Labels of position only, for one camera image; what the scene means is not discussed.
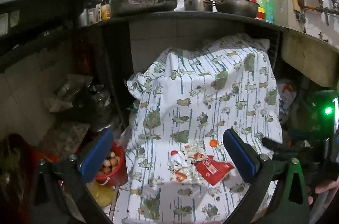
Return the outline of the person hand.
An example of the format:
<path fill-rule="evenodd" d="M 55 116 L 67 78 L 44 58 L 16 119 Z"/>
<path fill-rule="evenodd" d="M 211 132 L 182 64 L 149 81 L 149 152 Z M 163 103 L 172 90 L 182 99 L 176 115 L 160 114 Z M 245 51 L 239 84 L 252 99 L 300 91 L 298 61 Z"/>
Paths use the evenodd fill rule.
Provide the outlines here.
<path fill-rule="evenodd" d="M 335 197 L 337 191 L 338 191 L 338 185 L 339 181 L 338 179 L 336 181 L 332 180 L 324 180 L 322 183 L 320 183 L 318 186 L 315 188 L 315 193 L 316 194 L 321 194 L 327 192 L 327 198 L 324 202 L 324 207 L 327 208 L 330 203 L 332 202 L 333 198 Z"/>

